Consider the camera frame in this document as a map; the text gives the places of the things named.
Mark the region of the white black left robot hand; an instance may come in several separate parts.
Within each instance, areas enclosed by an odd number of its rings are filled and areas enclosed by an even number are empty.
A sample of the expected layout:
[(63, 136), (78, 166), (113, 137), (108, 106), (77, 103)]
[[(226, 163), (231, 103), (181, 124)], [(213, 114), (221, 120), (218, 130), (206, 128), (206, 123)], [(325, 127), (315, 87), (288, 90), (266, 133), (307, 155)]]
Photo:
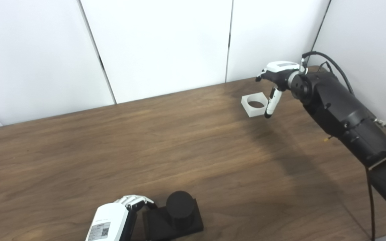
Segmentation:
[(143, 208), (156, 209), (151, 199), (142, 195), (125, 195), (104, 204), (95, 212), (86, 241), (130, 241), (138, 212)]

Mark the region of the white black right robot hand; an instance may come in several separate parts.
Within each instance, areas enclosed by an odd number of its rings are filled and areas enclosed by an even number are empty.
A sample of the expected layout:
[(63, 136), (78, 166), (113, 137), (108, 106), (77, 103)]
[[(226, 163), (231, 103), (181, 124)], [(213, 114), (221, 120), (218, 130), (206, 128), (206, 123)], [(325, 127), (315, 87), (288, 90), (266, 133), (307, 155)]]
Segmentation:
[(275, 61), (267, 64), (259, 75), (256, 76), (256, 82), (265, 79), (275, 84), (269, 95), (269, 101), (264, 113), (265, 118), (273, 116), (283, 92), (291, 89), (292, 80), (301, 70), (301, 66), (297, 63)]

